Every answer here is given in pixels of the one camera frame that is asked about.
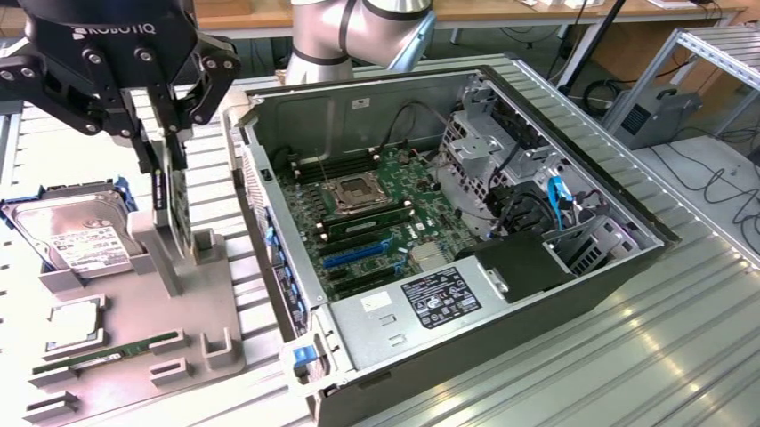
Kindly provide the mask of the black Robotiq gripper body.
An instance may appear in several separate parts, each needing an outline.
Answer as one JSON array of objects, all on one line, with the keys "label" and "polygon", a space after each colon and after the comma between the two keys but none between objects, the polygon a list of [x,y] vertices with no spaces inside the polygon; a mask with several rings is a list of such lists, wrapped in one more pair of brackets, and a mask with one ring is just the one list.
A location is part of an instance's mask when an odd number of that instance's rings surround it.
[{"label": "black Robotiq gripper body", "polygon": [[20,7],[37,52],[87,78],[84,51],[97,51],[125,87],[139,85],[139,49],[151,51],[172,81],[197,44],[189,1],[22,1]]}]

